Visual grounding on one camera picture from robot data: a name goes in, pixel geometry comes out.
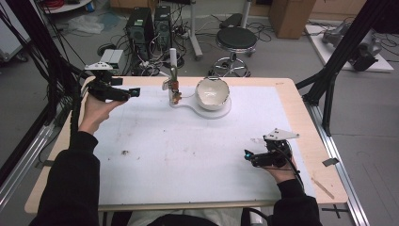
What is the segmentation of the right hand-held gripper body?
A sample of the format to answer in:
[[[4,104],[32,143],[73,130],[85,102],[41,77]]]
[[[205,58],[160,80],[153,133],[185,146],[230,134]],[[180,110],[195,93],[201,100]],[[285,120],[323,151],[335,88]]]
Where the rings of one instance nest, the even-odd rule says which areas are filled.
[[[298,133],[275,128],[272,132],[263,136],[267,152],[264,156],[264,166],[283,167],[292,157],[292,149],[289,139],[299,138]]]

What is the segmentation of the green strap keychain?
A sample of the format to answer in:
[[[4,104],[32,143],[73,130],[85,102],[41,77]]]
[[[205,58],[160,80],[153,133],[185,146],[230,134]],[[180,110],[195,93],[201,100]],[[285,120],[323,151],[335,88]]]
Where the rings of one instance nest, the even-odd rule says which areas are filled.
[[[179,101],[182,99],[181,93],[179,90],[179,81],[178,81],[178,68],[176,66],[172,66],[170,68],[171,71],[171,81],[170,81],[170,86],[171,86],[171,92],[172,92],[172,103],[176,105],[179,103]]]

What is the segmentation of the person's right hand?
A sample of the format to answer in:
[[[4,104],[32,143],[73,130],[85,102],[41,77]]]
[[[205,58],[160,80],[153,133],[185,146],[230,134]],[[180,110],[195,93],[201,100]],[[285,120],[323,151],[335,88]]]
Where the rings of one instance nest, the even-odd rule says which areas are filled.
[[[295,178],[294,170],[289,162],[287,162],[281,168],[275,166],[269,166],[269,167],[264,167],[263,169],[271,174],[271,176],[275,179],[277,184],[289,180],[294,180]]]

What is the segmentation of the white electronics box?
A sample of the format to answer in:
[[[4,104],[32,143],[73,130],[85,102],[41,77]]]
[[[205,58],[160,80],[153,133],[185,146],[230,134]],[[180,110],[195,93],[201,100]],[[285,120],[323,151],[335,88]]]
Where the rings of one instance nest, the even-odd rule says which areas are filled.
[[[113,69],[122,70],[125,65],[125,55],[122,50],[106,49],[101,61],[110,65]]]

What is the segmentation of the wooden table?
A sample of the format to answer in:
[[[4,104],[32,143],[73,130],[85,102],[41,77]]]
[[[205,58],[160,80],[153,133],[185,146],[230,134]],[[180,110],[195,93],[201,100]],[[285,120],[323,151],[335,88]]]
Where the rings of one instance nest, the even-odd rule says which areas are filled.
[[[271,176],[245,160],[267,134],[295,134],[290,146],[307,194],[322,204],[346,202],[318,109],[307,107],[289,78],[228,78],[224,117],[194,112],[197,77],[180,80],[171,105],[161,77],[126,77],[141,94],[112,111],[96,134],[101,161],[99,209],[105,211],[267,206],[279,199]]]

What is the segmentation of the white foam mat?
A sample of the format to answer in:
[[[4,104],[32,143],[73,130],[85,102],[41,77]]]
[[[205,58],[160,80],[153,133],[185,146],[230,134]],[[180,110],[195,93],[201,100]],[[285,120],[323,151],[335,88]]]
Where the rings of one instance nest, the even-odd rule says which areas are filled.
[[[278,92],[230,91],[231,110],[216,120],[170,106],[156,86],[114,109],[96,133],[101,207],[278,200],[274,179],[245,159],[264,152],[264,135],[291,128]]]

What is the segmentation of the large black computer tower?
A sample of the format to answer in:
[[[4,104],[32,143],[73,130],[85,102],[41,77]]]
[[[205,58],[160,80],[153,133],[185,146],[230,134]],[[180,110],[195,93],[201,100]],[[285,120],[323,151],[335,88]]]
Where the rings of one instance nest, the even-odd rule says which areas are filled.
[[[154,38],[151,9],[133,8],[125,28],[136,53],[143,60],[149,60],[151,57],[150,42]]]

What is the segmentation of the slim black computer tower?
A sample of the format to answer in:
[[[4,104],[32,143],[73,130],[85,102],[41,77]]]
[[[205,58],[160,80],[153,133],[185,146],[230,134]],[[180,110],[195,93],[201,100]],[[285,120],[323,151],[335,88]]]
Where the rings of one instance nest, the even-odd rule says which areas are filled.
[[[158,6],[154,11],[154,32],[157,48],[166,51],[171,46],[170,6]]]

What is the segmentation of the white bowl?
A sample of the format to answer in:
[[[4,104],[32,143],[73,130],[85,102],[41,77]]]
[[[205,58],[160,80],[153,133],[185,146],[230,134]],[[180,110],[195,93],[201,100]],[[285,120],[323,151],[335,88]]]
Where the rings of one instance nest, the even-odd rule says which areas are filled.
[[[203,78],[196,86],[195,96],[198,104],[210,111],[224,107],[230,97],[228,84],[218,77]]]

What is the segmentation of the grey metal stand leg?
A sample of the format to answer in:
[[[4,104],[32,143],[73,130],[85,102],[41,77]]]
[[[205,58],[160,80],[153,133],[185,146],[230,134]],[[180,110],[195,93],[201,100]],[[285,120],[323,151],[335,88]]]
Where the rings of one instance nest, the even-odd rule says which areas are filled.
[[[196,36],[196,0],[190,1],[190,29],[189,39],[192,44],[194,51],[195,60],[201,60],[203,58],[203,52],[200,49],[200,44]]]

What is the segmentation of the white floor board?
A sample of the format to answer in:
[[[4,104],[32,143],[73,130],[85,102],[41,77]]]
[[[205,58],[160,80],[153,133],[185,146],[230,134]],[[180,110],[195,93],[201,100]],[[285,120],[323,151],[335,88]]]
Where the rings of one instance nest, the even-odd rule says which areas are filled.
[[[306,25],[306,32],[310,36],[313,47],[316,49],[322,63],[326,65],[335,48],[330,43],[322,42],[324,31],[325,29],[319,25]],[[382,55],[376,55],[375,58],[377,62],[371,65],[367,72],[391,73],[394,71],[394,68]]]

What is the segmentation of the black round stool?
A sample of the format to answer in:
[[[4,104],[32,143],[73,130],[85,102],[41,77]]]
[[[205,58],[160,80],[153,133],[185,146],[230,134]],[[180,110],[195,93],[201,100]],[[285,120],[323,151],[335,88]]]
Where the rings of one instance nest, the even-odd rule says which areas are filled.
[[[215,42],[219,48],[228,51],[230,55],[217,60],[210,74],[218,77],[230,74],[237,77],[250,77],[246,62],[237,55],[245,54],[251,57],[255,52],[256,36],[246,28],[226,27],[217,32]]]

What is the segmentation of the grey machine on board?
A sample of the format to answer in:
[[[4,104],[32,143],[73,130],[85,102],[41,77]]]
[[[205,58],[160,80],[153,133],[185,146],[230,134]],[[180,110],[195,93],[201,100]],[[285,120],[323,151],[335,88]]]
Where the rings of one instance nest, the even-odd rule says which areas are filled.
[[[342,22],[338,27],[327,30],[323,34],[322,43],[337,47],[351,26],[351,22]],[[371,30],[364,36],[355,52],[348,58],[348,62],[357,72],[364,72],[375,64],[375,57],[381,51],[381,41],[373,36]]]

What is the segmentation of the cardboard box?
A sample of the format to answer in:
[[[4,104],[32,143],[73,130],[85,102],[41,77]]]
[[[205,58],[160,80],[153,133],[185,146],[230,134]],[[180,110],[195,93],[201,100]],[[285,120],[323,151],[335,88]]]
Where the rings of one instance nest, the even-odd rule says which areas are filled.
[[[315,2],[316,0],[273,0],[268,17],[276,37],[299,39]]]

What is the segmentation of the black metal frame post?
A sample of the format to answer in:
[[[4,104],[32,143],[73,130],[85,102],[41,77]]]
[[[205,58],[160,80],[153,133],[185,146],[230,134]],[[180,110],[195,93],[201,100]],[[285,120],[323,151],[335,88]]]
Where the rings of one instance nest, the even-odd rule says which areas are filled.
[[[50,33],[29,0],[5,0],[30,41],[17,30],[6,13],[0,9],[0,19],[5,23],[18,42],[31,56],[40,75],[47,82],[45,123],[56,117],[56,108],[69,98],[73,98],[82,72],[72,65],[56,47]]]
[[[367,0],[326,65],[315,75],[295,84],[297,89],[311,85],[310,90],[302,96],[303,101],[311,106],[318,106],[320,98],[325,96],[321,125],[329,137],[336,78],[367,32],[393,2],[394,0]]]

